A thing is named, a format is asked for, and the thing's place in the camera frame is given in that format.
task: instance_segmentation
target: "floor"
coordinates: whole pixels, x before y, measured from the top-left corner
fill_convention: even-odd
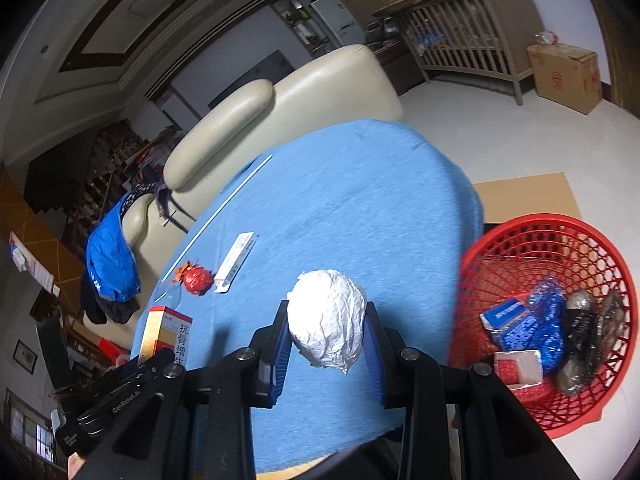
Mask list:
[[[404,121],[474,183],[564,172],[583,219],[640,283],[640,120],[609,102],[584,116],[534,91],[519,107],[506,94],[441,81],[401,101]],[[639,352],[602,420],[555,440],[581,480],[612,479],[640,438]]]

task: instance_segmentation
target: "crumpled paper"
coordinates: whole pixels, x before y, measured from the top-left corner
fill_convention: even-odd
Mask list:
[[[337,270],[313,270],[298,276],[287,293],[289,331],[312,366],[347,373],[362,352],[367,296]]]

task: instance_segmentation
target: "blue jacket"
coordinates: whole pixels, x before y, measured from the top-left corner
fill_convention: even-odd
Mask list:
[[[125,303],[140,292],[136,261],[122,234],[123,196],[91,233],[86,245],[86,270],[101,298]]]

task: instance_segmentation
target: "blue plastic bag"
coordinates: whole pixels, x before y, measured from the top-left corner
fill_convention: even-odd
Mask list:
[[[128,195],[109,211],[86,245],[86,270],[101,298],[125,303],[140,293],[136,261],[122,234],[120,208]]]
[[[542,372],[547,375],[558,367],[564,351],[560,314],[566,301],[558,280],[548,277],[538,283],[527,298],[527,304],[541,322],[527,349],[540,350]]]

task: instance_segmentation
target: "cardboard box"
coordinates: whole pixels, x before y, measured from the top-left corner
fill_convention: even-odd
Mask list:
[[[484,206],[484,221],[489,224],[501,224],[532,213],[582,218],[564,173],[495,180],[474,187]]]
[[[540,97],[588,114],[602,100],[598,54],[558,43],[527,47]]]
[[[189,331],[193,319],[167,306],[152,306],[146,318],[138,364],[142,364],[161,348],[175,353],[174,363],[186,366]]]

